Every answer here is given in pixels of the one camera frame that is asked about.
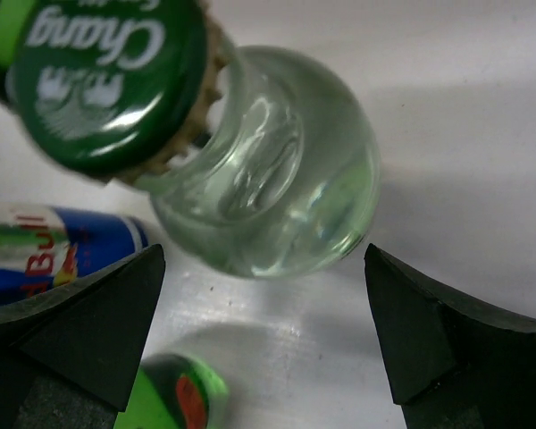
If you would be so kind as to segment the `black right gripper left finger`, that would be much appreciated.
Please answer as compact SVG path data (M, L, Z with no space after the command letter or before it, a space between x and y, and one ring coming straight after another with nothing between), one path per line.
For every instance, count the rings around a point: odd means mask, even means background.
M153 245L0 307L0 428L111 428L129 402L165 274Z

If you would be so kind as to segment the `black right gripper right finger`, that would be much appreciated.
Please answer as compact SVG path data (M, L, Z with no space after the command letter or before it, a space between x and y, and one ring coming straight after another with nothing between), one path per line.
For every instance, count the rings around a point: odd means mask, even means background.
M536 428L536 319L470 296L371 244L365 282L408 428Z

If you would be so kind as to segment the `blue silver can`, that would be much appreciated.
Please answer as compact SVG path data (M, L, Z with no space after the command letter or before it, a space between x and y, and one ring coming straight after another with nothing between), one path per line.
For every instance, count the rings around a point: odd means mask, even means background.
M0 306L73 282L147 246L145 228L133 217L0 202Z

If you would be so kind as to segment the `clear glass bottle green cap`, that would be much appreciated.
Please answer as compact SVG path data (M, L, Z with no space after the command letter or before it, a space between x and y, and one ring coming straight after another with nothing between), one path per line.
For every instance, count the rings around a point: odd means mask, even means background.
M236 46L204 1L38 1L10 91L48 159L146 192L218 271L313 272L370 229L380 162L356 96L308 56Z

